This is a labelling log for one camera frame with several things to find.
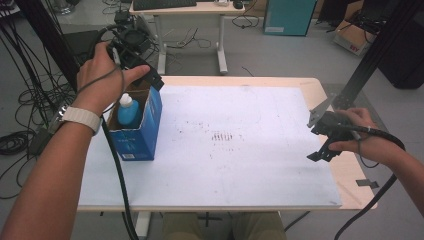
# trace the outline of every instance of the table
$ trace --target table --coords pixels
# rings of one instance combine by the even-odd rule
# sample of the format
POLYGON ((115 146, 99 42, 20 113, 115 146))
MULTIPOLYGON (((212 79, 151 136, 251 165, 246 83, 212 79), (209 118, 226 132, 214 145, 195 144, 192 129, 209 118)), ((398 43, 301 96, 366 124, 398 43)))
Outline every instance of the table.
MULTIPOLYGON (((165 82, 165 86, 242 86, 247 88, 249 86, 257 86, 294 88, 300 90, 308 109, 314 108, 326 98, 319 81, 317 79, 311 78, 164 76, 163 80, 165 82)), ((308 118, 299 119, 299 121, 303 121, 306 125, 308 118)), ((103 134, 99 133, 96 137, 94 137, 92 144, 90 145, 83 177, 81 197, 78 207, 79 211, 122 211, 124 208, 113 159, 110 151, 108 150, 106 140, 102 135, 103 134)), ((325 138, 321 136, 320 141, 323 143, 325 138)), ((334 178, 334 182, 336 183, 338 193, 340 195, 341 205, 330 204, 329 206, 325 207, 321 205, 304 206, 301 204, 298 205, 296 203, 291 203, 291 205, 281 206, 278 204, 267 205, 266 202, 263 202, 260 205, 235 205, 231 202, 225 201, 216 203, 214 205, 202 205, 196 203, 190 203, 191 205, 183 203, 170 205, 169 201, 164 201, 165 204, 158 202, 157 204, 153 205, 150 203, 147 204, 147 201, 143 202, 144 200, 141 202, 139 201, 139 199, 146 199, 146 196, 143 196, 143 193, 139 192, 137 188, 140 185, 143 186, 145 184, 151 184, 152 186, 146 187, 148 189, 158 188, 156 189, 158 191, 155 191, 156 193, 152 192, 150 195, 147 194, 147 198, 157 199, 159 201, 161 198, 166 198, 166 196, 169 196, 169 199, 172 199, 174 197, 172 194, 178 194, 177 192, 169 192, 170 195, 164 195, 163 191, 160 193, 160 186, 166 186, 166 184, 164 185, 163 182, 166 181, 166 178, 169 176, 162 175, 156 179, 153 179, 153 181, 134 184, 134 181, 139 181, 141 176, 134 174, 134 172, 132 172, 132 174, 128 173, 133 171, 133 169, 136 169, 137 165, 145 166, 146 168, 144 170, 146 171, 155 171, 154 168, 152 168, 153 164, 156 163, 155 161, 160 160, 156 159, 153 162, 122 162, 126 182, 130 183, 127 185, 127 188, 131 208, 133 211, 144 213, 139 215, 139 219, 146 219, 146 213, 151 211, 279 211, 293 209, 362 209, 373 197, 373 193, 369 187, 359 187, 356 184, 356 180, 365 179, 356 157, 352 153, 344 152, 329 163, 331 175, 334 178)), ((190 194, 190 191, 181 194, 187 195, 190 194)))
POLYGON ((218 6, 213 2, 198 2, 194 7, 157 9, 146 11, 134 11, 130 7, 130 14, 153 15, 159 43, 159 60, 157 71, 160 75, 165 74, 166 66, 166 44, 162 39, 162 30, 164 28, 195 28, 195 27, 217 27, 219 28, 219 40, 216 44, 219 69, 221 74, 228 72, 227 62, 224 52, 224 16, 242 14, 243 9, 235 9, 232 2, 228 6, 218 6))

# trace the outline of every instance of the table frame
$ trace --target table frame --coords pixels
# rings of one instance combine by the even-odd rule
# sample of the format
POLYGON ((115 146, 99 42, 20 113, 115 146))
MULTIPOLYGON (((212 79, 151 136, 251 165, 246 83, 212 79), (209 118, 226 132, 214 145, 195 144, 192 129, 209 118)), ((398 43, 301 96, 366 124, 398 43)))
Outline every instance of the table frame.
POLYGON ((157 71, 165 74, 167 46, 163 42, 162 30, 181 27, 214 27, 219 29, 219 39, 216 43, 219 69, 221 74, 227 74, 227 62, 224 52, 224 18, 229 14, 242 14, 243 9, 235 9, 232 2, 228 6, 218 6, 213 2, 198 2, 195 7, 158 9, 147 11, 134 11, 131 5, 130 13, 133 15, 153 15, 155 20, 157 40, 159 44, 159 60, 157 71))

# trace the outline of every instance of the hand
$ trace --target hand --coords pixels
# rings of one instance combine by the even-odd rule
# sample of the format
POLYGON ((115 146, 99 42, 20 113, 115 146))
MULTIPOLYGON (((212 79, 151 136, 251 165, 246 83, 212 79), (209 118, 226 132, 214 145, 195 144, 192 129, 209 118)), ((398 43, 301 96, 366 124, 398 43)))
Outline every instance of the hand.
MULTIPOLYGON (((88 60, 80 68, 77 74, 78 90, 89 84, 96 78, 99 78, 112 71, 116 65, 110 59, 106 46, 108 43, 101 42, 96 45, 93 59, 88 60)), ((133 69, 123 70, 124 89, 133 81, 141 78, 150 71, 149 66, 141 65, 133 69)), ((109 76, 93 83, 81 91, 72 106, 89 110, 98 116, 122 94, 122 76, 121 69, 118 67, 109 76)))
MULTIPOLYGON (((352 124, 362 127, 377 129, 372 121, 370 113, 365 108, 350 108, 348 110, 337 110, 338 113, 346 115, 352 124)), ((403 151, 396 144, 376 136, 366 133, 361 135, 361 152, 359 143, 356 140, 335 142, 328 146, 333 151, 350 151, 361 154, 363 157, 387 165, 400 151, 403 151)))

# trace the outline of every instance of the blue box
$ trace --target blue box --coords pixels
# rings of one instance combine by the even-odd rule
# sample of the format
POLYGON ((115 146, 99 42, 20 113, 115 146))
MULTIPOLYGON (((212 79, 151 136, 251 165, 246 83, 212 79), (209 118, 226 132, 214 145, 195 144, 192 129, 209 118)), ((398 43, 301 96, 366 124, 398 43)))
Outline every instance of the blue box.
POLYGON ((264 34, 306 36, 316 0, 268 0, 264 34))
POLYGON ((153 160, 162 113, 160 94, 153 87, 127 93, 139 102, 140 110, 143 113, 140 127, 138 129, 122 129, 117 116, 119 105, 116 105, 108 119, 109 132, 122 160, 153 160))

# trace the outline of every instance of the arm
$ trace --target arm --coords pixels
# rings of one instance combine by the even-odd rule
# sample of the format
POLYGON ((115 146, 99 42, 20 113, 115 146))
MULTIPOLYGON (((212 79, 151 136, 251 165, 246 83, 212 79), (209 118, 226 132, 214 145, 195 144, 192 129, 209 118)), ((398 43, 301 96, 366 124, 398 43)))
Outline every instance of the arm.
MULTIPOLYGON (((96 46, 92 60, 77 75, 78 88, 114 68, 106 52, 107 43, 96 46)), ((121 74, 86 88, 72 106, 100 116, 121 94, 121 74)), ((149 71, 140 66, 124 71, 125 86, 149 71)), ((85 158, 93 131, 66 122, 52 137, 28 177, 6 221, 0 239, 69 239, 78 206, 85 158)))
MULTIPOLYGON (((352 108, 339 112, 348 116, 355 125, 377 128, 366 109, 352 108)), ((364 140, 360 154, 389 167, 424 216, 424 165, 388 140, 366 134, 361 134, 361 137, 364 140)), ((356 141, 335 142, 330 144, 329 149, 359 153, 356 141)))

